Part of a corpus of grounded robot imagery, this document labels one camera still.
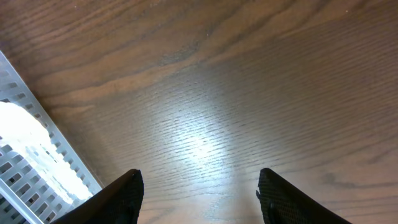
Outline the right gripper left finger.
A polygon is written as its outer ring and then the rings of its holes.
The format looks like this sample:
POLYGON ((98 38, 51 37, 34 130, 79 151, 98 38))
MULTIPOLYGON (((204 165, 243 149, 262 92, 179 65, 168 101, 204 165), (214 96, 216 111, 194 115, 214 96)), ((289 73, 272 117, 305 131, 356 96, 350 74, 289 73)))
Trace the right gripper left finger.
POLYGON ((140 170, 131 169, 54 224, 136 224, 144 197, 140 170))

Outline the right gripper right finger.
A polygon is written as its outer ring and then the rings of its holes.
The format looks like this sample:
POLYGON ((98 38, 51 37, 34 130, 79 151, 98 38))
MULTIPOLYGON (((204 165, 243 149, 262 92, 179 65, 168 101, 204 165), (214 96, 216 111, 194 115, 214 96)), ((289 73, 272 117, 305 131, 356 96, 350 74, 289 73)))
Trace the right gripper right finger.
POLYGON ((349 224, 270 168, 260 171, 256 196, 266 224, 349 224))

